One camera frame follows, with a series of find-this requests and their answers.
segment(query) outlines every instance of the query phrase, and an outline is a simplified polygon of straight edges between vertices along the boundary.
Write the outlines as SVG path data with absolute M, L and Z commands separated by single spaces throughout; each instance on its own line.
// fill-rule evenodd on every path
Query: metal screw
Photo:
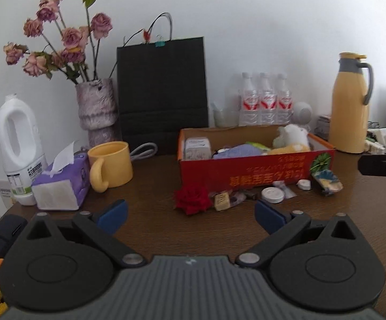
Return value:
M 243 253 L 239 255 L 239 261 L 252 265 L 257 263 L 260 260 L 260 257 L 256 253 Z
M 144 261 L 144 258 L 140 254 L 126 254 L 122 261 L 127 265 L 138 265 Z

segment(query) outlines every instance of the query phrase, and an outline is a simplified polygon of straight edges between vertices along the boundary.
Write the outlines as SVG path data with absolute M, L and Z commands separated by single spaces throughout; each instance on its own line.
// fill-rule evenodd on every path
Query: white plastic jug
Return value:
M 48 164 L 34 113 L 15 94 L 6 96 L 0 108 L 0 148 L 14 198 L 25 206 L 35 205 L 31 183 Z

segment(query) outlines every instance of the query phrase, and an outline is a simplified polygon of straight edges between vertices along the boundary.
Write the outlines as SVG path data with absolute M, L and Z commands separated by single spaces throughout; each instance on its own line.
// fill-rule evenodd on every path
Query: jug label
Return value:
M 15 195 L 25 195 L 31 192 L 31 183 L 44 169 L 48 167 L 45 156 L 21 169 L 18 172 L 8 173 L 6 176 L 11 184 L 12 192 Z
M 266 110 L 272 110 L 276 107 L 276 95 L 266 95 L 261 99 L 261 106 Z
M 292 99 L 290 97 L 282 97 L 279 100 L 279 107 L 282 110 L 290 110 L 292 108 Z

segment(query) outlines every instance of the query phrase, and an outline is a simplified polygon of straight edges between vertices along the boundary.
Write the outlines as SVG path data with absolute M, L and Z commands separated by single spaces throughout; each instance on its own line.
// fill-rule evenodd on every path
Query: small cup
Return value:
M 90 184 L 96 192 L 104 192 L 126 184 L 132 179 L 129 145 L 126 142 L 108 142 L 88 151 Z
M 239 125 L 238 110 L 213 110 L 215 127 L 235 127 Z

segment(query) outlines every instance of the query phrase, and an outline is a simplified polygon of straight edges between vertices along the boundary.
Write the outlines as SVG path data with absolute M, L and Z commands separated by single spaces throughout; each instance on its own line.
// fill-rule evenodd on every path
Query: plastic bottle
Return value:
M 0 108 L 0 149 L 15 200 L 25 206 L 35 205 L 31 183 L 48 164 L 34 113 L 15 94 L 6 96 Z
M 277 123 L 289 124 L 292 116 L 292 96 L 286 85 L 286 74 L 277 76 Z
M 251 74 L 243 72 L 242 77 L 239 125 L 258 125 L 260 123 L 260 96 L 252 84 Z
M 261 124 L 263 125 L 272 125 L 276 122 L 277 96 L 268 79 L 267 73 L 260 73 L 260 110 Z

